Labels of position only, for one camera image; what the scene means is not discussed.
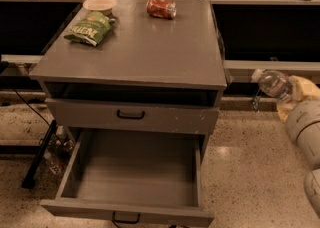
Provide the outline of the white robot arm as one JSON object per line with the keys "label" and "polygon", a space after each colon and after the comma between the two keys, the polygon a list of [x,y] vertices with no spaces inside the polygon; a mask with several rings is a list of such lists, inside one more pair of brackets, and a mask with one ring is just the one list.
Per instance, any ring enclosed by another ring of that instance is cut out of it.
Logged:
{"label": "white robot arm", "polygon": [[304,191],[320,217],[320,88],[304,77],[291,75],[293,102],[277,103],[280,120],[290,141],[303,153],[310,171],[304,178]]}

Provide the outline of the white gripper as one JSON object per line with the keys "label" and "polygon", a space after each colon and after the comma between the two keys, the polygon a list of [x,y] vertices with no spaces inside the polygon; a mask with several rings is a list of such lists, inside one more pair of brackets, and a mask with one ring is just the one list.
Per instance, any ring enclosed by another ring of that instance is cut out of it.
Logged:
{"label": "white gripper", "polygon": [[292,75],[289,81],[293,87],[293,99],[301,103],[278,101],[276,108],[290,140],[296,143],[304,129],[320,122],[320,88],[300,76]]}

